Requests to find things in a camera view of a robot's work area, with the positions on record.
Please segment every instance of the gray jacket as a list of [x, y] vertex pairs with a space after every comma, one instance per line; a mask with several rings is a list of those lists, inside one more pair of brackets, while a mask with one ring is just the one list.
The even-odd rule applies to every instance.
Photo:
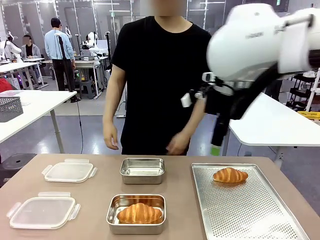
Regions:
[[[27, 56], [27, 50], [26, 50], [26, 45], [23, 45], [21, 47], [21, 57], [23, 59], [26, 59]], [[32, 58], [33, 59], [38, 59], [41, 58], [41, 53], [40, 53], [40, 49], [37, 47], [37, 45], [35, 45], [34, 43], [32, 43]]]

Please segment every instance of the red object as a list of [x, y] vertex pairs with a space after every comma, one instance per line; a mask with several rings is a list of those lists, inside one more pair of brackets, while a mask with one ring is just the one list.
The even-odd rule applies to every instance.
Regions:
[[0, 93], [8, 90], [13, 90], [11, 84], [5, 78], [0, 78]]

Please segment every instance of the black t-shirt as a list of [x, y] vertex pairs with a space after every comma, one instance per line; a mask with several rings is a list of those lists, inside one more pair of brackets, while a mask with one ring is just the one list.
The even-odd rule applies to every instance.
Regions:
[[112, 63], [125, 71], [126, 119], [123, 148], [166, 149], [191, 117], [181, 98], [209, 72], [211, 35], [193, 24], [182, 33], [164, 30], [153, 16], [125, 24]]
[[33, 54], [32, 54], [32, 44], [31, 44], [31, 46], [25, 45], [25, 51], [26, 51], [26, 56], [27, 57], [33, 56]]

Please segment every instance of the baking tray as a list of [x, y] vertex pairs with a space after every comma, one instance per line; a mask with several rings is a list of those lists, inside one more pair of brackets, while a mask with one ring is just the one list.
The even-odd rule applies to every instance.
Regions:
[[[309, 240], [299, 222], [255, 164], [193, 163], [208, 240]], [[224, 168], [248, 173], [241, 183], [221, 183]]]
[[[133, 204], [143, 203], [162, 211], [162, 218], [157, 224], [121, 224], [117, 218], [119, 212]], [[113, 234], [158, 235], [164, 230], [166, 221], [166, 200], [156, 194], [119, 194], [112, 198], [106, 221]]]
[[161, 158], [126, 158], [120, 169], [124, 184], [161, 184], [164, 173]]

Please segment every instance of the man's hand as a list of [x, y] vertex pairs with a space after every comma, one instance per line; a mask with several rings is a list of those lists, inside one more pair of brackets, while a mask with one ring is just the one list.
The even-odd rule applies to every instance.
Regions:
[[191, 136], [183, 131], [177, 133], [166, 147], [168, 155], [181, 155], [187, 148]]
[[113, 150], [118, 150], [118, 131], [113, 122], [103, 123], [103, 137], [106, 146]]

